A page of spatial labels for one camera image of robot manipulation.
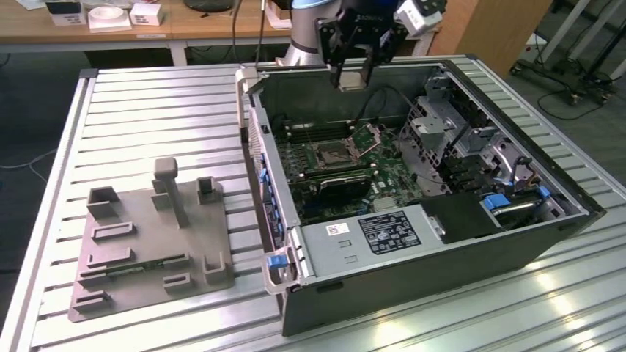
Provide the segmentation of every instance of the white box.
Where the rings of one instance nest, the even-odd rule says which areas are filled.
[[[118,7],[96,7],[90,11],[90,32],[130,31],[128,12]]]
[[[526,42],[526,46],[522,50],[522,53],[520,54],[518,59],[524,59],[528,62],[534,62],[546,44],[546,40],[533,33],[529,38],[529,41]]]
[[[130,11],[130,20],[134,24],[160,26],[163,11],[159,4],[135,4]]]

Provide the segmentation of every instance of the label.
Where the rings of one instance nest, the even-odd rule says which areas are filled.
[[[329,232],[329,236],[342,235],[343,233],[350,232],[349,224],[343,222],[342,224],[334,224],[326,226],[326,231]]]
[[[164,38],[164,34],[138,34],[138,38]]]
[[[359,225],[371,252],[377,255],[422,244],[405,211],[361,219]]]

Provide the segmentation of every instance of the aluminum slotted surface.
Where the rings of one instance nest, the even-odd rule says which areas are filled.
[[[538,117],[493,73],[446,56],[609,210],[528,267],[298,336],[262,285],[259,238],[237,136],[235,66],[104,70],[86,97],[60,216],[38,277],[46,279],[24,346],[43,351],[562,351],[626,346],[625,189]],[[237,284],[231,289],[72,323],[66,315],[90,188],[144,188],[154,158],[178,158],[179,182],[217,177],[226,192]]]

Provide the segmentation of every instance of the floor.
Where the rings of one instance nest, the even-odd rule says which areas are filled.
[[[540,33],[550,38],[557,32],[569,9],[558,14],[548,14],[540,26]],[[570,32],[564,47],[574,41],[577,33],[589,24],[581,18]],[[604,31],[586,50],[582,57],[585,65],[593,60],[612,33]],[[281,55],[285,47],[273,46],[263,53],[267,57]],[[251,48],[238,49],[243,58],[253,57]],[[612,72],[626,57],[626,42],[614,51],[606,66]],[[233,53],[227,48],[205,48],[189,52],[190,64],[203,65],[229,62]],[[160,65],[148,60],[144,65]],[[122,61],[118,67],[136,66]],[[79,71],[90,68],[90,60],[83,53],[14,54],[7,66],[0,67],[0,165],[22,164],[38,155],[52,150],[59,142],[68,113],[71,98]],[[522,94],[525,99],[537,105],[537,99],[549,92],[560,90],[557,83],[524,72],[510,77],[508,83]],[[626,82],[618,81],[620,97],[614,98],[600,110],[576,121],[553,123],[581,146],[588,154],[609,170],[613,176],[626,183]],[[584,102],[568,106],[557,97],[549,97],[545,107],[553,114],[573,117],[597,106]],[[35,168],[47,177],[52,166],[54,155],[44,158]],[[18,271],[28,245],[32,225],[44,192],[43,181],[28,168],[7,172],[0,170],[0,326],[14,292]]]

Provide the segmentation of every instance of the circuit board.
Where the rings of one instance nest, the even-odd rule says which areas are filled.
[[[367,123],[345,139],[278,145],[303,224],[399,208],[422,198],[397,138]]]

